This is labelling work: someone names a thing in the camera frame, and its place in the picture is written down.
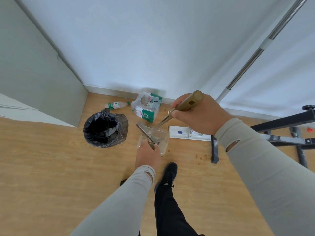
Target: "plastic water bottle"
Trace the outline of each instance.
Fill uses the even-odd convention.
[[[126,107],[127,105],[130,105],[130,102],[113,102],[113,103],[107,103],[105,104],[105,108],[109,109],[118,109]]]

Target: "black metal frame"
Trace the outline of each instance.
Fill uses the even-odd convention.
[[[305,123],[315,122],[315,106],[306,105],[303,106],[303,110],[307,110],[306,112],[291,115],[288,117],[280,118],[277,120],[257,124],[251,126],[251,128],[257,132],[264,132],[262,137],[268,140],[271,144],[276,147],[281,146],[296,146],[296,150],[299,157],[299,162],[301,165],[307,168],[307,161],[304,155],[303,150],[315,149],[315,138],[306,138],[303,139],[301,135],[301,131],[298,125]],[[276,130],[280,128],[289,127],[291,131],[292,137],[282,137],[271,135],[271,130]],[[211,162],[217,163],[219,161],[218,154],[218,141],[214,136],[211,136],[211,146],[212,146],[212,156]]]

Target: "tool handle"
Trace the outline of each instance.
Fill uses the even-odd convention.
[[[154,151],[154,142],[151,142],[151,141],[148,139],[148,144],[150,145],[150,147],[151,147],[152,150]]]
[[[199,104],[202,100],[203,100],[203,93],[201,91],[199,91],[199,90],[196,90],[191,95],[189,95],[187,97],[187,99],[185,99],[183,102],[181,102],[174,110],[187,111],[191,107],[196,106],[197,104]]]

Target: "hand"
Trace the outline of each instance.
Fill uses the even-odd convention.
[[[177,107],[190,93],[176,99],[171,107]],[[191,127],[196,132],[215,135],[216,132],[230,119],[234,118],[220,107],[215,100],[207,94],[203,94],[203,100],[189,111],[173,111],[172,116]]]
[[[148,144],[148,140],[142,141],[136,155],[135,169],[143,165],[151,166],[155,172],[161,164],[161,152],[157,144],[154,144],[154,151]]]

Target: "gray sleeve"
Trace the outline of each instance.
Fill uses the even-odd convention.
[[[237,118],[215,137],[276,236],[315,235],[315,174]]]
[[[152,175],[152,181],[146,172]],[[154,179],[155,171],[151,166],[137,168],[121,187],[79,224],[71,236],[137,236]]]

